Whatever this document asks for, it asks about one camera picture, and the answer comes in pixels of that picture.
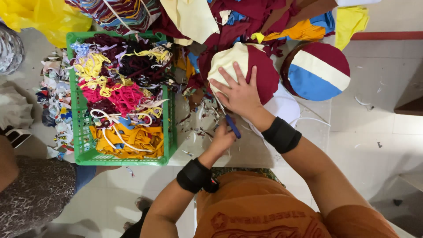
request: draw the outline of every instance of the table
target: table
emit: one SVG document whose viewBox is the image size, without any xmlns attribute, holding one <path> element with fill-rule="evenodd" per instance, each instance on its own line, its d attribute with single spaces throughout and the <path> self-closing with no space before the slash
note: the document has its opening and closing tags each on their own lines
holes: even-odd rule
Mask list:
<svg viewBox="0 0 423 238">
<path fill-rule="evenodd" d="M 325 43 L 333 44 L 334 38 L 327 37 L 324 39 Z M 286 57 L 297 45 L 299 41 L 288 41 L 281 47 L 284 56 L 277 58 L 274 55 L 271 59 L 274 62 L 275 69 L 280 70 L 280 67 Z M 299 103 L 302 117 L 312 117 L 320 119 L 322 117 L 330 124 L 330 110 L 332 100 L 321 102 L 313 102 L 298 97 L 294 97 Z M 169 164 L 171 166 L 184 166 L 191 159 L 201 155 L 202 152 L 211 143 L 210 138 L 206 135 L 204 137 L 195 135 L 198 131 L 195 128 L 203 128 L 205 131 L 213 129 L 215 122 L 213 117 L 206 117 L 199 119 L 201 107 L 198 107 L 198 112 L 191 113 L 191 117 L 178 125 L 178 149 L 170 158 Z M 176 121 L 179 122 L 189 114 L 189 107 L 187 101 L 179 94 L 176 96 Z M 253 131 L 249 131 L 248 123 L 246 123 L 240 116 L 234 115 L 237 121 L 237 127 L 243 132 L 242 138 L 237 140 L 232 147 L 225 152 L 225 154 L 214 164 L 216 167 L 248 167 L 248 168 L 278 168 L 289 166 L 282 156 L 272 147 L 266 147 L 263 140 L 257 136 Z M 329 142 L 329 126 L 311 120 L 298 120 L 297 130 L 303 136 L 313 142 L 323 151 L 326 151 Z"/>
</svg>

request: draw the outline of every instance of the red wall trim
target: red wall trim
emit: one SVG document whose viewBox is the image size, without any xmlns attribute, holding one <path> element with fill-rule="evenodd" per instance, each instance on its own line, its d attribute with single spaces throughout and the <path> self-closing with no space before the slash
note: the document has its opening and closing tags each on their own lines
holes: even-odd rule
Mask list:
<svg viewBox="0 0 423 238">
<path fill-rule="evenodd" d="M 351 40 L 421 40 L 423 31 L 399 31 L 399 32 L 357 32 Z"/>
</svg>

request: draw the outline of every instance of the wrist strap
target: wrist strap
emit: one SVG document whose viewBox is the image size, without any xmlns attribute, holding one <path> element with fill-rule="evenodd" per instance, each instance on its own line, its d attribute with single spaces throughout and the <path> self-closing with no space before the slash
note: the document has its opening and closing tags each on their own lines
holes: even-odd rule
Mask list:
<svg viewBox="0 0 423 238">
<path fill-rule="evenodd" d="M 196 194 L 201 188 L 208 193 L 214 193 L 219 189 L 219 183 L 212 179 L 210 169 L 204 167 L 198 158 L 191 160 L 179 171 L 176 181 L 181 188 Z"/>
<path fill-rule="evenodd" d="M 281 154 L 295 148 L 302 137 L 301 132 L 279 117 L 276 117 L 270 128 L 261 134 Z"/>
</svg>

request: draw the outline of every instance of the scissors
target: scissors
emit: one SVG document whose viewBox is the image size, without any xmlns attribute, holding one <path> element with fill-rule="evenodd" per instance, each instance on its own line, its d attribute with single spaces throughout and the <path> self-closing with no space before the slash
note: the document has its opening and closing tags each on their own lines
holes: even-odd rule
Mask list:
<svg viewBox="0 0 423 238">
<path fill-rule="evenodd" d="M 213 91 L 213 93 L 214 93 L 214 97 L 216 98 L 217 103 L 219 104 L 220 108 L 221 108 L 221 109 L 222 109 L 222 111 L 223 111 L 223 114 L 225 115 L 225 119 L 226 119 L 226 121 L 228 122 L 228 124 L 229 124 L 229 126 L 231 127 L 232 131 L 235 133 L 236 138 L 240 139 L 240 138 L 241 138 L 241 133 L 239 133 L 239 130 L 238 130 L 238 128 L 235 126 L 235 123 L 232 121 L 232 118 L 231 118 L 228 114 L 226 114 L 226 111 L 225 111 L 225 109 L 223 108 L 222 103 L 221 103 L 221 102 L 219 101 L 219 99 L 217 98 L 216 93 L 215 93 L 214 91 Z"/>
</svg>

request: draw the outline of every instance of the green plastic crate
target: green plastic crate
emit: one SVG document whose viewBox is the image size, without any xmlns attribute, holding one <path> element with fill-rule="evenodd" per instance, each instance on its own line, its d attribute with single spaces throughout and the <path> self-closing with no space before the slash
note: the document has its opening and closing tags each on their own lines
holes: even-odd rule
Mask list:
<svg viewBox="0 0 423 238">
<path fill-rule="evenodd" d="M 121 36 L 115 32 L 90 31 L 90 32 L 69 32 L 66 35 L 66 44 L 68 48 L 69 60 L 73 58 L 73 50 L 70 44 L 78 41 L 83 41 L 87 38 L 93 37 L 94 34 L 104 33 L 109 36 L 119 36 L 128 39 L 129 36 Z M 162 33 L 153 34 L 152 31 L 139 33 L 144 39 L 150 39 L 152 42 L 165 41 L 166 35 Z M 75 147 L 75 161 L 79 165 L 155 165 L 164 166 L 169 162 L 170 157 L 177 149 L 177 134 L 175 121 L 175 94 L 168 91 L 166 86 L 163 86 L 163 99 L 169 99 L 163 103 L 163 134 L 164 134 L 164 156 L 160 158 L 145 158 L 145 159 L 119 159 L 113 155 L 105 155 L 97 152 L 95 149 L 96 141 L 93 139 L 89 126 L 92 125 L 91 115 L 87 110 L 87 99 L 83 96 L 81 89 L 77 85 L 78 78 L 75 75 L 75 70 L 71 69 L 69 76 L 71 86 L 72 98 L 72 125 L 74 129 L 74 147 Z"/>
</svg>

